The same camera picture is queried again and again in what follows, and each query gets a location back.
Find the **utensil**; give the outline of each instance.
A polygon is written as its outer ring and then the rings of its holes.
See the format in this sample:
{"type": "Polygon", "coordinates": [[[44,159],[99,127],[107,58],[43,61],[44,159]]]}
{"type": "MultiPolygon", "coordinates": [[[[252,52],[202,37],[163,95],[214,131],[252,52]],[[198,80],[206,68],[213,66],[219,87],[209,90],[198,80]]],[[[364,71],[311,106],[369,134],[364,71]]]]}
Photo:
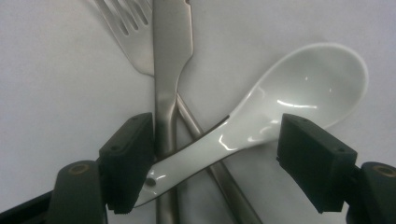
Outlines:
{"type": "Polygon", "coordinates": [[[163,194],[206,166],[278,138],[283,113],[327,128],[346,117],[367,89],[367,69],[352,49],[314,44],[272,66],[217,128],[157,162],[135,206],[163,194]]]}
{"type": "MultiPolygon", "coordinates": [[[[176,151],[178,78],[192,56],[191,6],[185,0],[153,2],[155,145],[158,158],[176,151]]],[[[176,188],[157,200],[157,223],[179,223],[176,188]]]]}
{"type": "MultiPolygon", "coordinates": [[[[95,2],[130,63],[138,72],[154,76],[152,12],[148,3],[142,1],[135,5],[129,4],[134,11],[142,10],[137,8],[143,8],[144,13],[139,17],[131,18],[136,26],[133,32],[125,34],[105,0],[95,0],[95,2]]],[[[200,136],[203,133],[202,129],[178,94],[177,108],[194,138],[200,136]]],[[[238,223],[262,223],[223,162],[213,164],[207,171],[214,176],[238,223]]]]}

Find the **knife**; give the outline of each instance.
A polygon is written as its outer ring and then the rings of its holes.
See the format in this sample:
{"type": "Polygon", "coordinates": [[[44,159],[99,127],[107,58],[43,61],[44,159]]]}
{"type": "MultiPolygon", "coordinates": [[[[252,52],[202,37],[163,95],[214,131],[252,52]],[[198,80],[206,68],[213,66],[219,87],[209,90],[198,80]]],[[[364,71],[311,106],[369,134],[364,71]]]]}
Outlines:
{"type": "MultiPolygon", "coordinates": [[[[178,78],[193,53],[191,6],[186,0],[153,0],[155,144],[157,158],[176,150],[178,78]]],[[[157,223],[175,224],[177,191],[157,199],[157,223]]]]}

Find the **stainless steel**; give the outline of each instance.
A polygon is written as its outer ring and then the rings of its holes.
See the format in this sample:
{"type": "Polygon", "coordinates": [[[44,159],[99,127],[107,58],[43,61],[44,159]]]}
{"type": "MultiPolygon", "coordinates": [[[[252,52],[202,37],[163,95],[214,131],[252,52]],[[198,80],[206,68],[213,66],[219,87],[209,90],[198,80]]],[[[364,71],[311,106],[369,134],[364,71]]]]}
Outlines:
{"type": "MultiPolygon", "coordinates": [[[[155,144],[159,158],[176,151],[178,78],[193,53],[191,7],[185,0],[153,2],[155,144]]],[[[157,223],[179,223],[176,189],[157,199],[157,223]]]]}
{"type": "MultiPolygon", "coordinates": [[[[142,19],[142,15],[138,17],[130,17],[135,21],[122,20],[126,23],[132,22],[133,24],[138,24],[134,27],[131,32],[125,34],[118,21],[115,17],[121,17],[121,14],[118,16],[117,12],[121,11],[122,15],[125,13],[129,13],[127,8],[126,11],[122,11],[119,2],[112,0],[112,5],[117,6],[116,15],[110,10],[105,0],[95,0],[97,6],[101,10],[108,26],[113,32],[114,36],[118,40],[123,52],[127,56],[130,63],[134,66],[134,68],[145,75],[154,75],[154,56],[153,56],[153,44],[152,44],[152,9],[145,0],[137,2],[137,5],[131,4],[129,2],[128,6],[133,10],[132,12],[136,12],[138,9],[136,7],[143,8],[141,9],[144,12],[145,19],[142,19]]],[[[198,126],[197,121],[194,119],[190,110],[184,104],[181,97],[177,95],[177,107],[181,117],[184,119],[186,125],[192,136],[197,137],[203,133],[202,129],[198,126]]],[[[240,190],[236,182],[233,180],[232,175],[227,170],[224,164],[221,165],[213,165],[207,169],[207,171],[214,176],[217,184],[219,185],[222,194],[224,195],[228,205],[230,206],[235,220],[238,223],[262,223],[257,216],[254,209],[251,207],[250,203],[246,199],[244,193],[240,190]]],[[[176,207],[174,206],[176,203],[171,203],[168,207],[173,206],[170,211],[176,211],[176,207]]]]}
{"type": "MultiPolygon", "coordinates": [[[[178,112],[186,126],[188,127],[191,135],[194,138],[199,138],[204,131],[199,126],[197,120],[192,115],[190,110],[187,108],[183,99],[177,97],[178,112]]],[[[229,205],[233,217],[239,224],[262,224],[257,213],[245,197],[242,190],[239,188],[233,176],[228,171],[227,167],[222,161],[218,161],[215,164],[209,166],[206,169],[216,180],[221,192],[229,205]]]]}

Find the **fork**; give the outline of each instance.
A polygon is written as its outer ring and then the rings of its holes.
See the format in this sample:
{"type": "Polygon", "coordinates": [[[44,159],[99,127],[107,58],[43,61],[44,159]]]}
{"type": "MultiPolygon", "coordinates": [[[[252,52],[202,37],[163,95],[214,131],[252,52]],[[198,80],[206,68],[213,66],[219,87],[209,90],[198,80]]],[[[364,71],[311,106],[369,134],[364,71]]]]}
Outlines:
{"type": "MultiPolygon", "coordinates": [[[[118,0],[111,0],[121,18],[121,22],[118,22],[105,0],[95,2],[130,63],[138,72],[154,76],[152,9],[149,3],[146,0],[124,0],[131,9],[128,13],[118,0]]],[[[204,133],[179,95],[177,109],[194,138],[204,133]]],[[[217,162],[206,170],[218,183],[237,223],[262,223],[223,162],[217,162]]]]}

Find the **white ceramic spoon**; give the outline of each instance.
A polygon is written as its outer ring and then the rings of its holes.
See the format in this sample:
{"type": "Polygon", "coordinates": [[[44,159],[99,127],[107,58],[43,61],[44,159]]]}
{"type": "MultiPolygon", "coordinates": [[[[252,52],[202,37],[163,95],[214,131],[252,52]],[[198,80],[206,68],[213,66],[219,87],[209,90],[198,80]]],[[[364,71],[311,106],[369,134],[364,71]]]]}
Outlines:
{"type": "Polygon", "coordinates": [[[314,44],[294,51],[269,69],[216,129],[155,163],[135,206],[241,149],[276,140],[283,113],[323,128],[333,125],[357,106],[367,82],[363,59],[344,46],[314,44]]]}

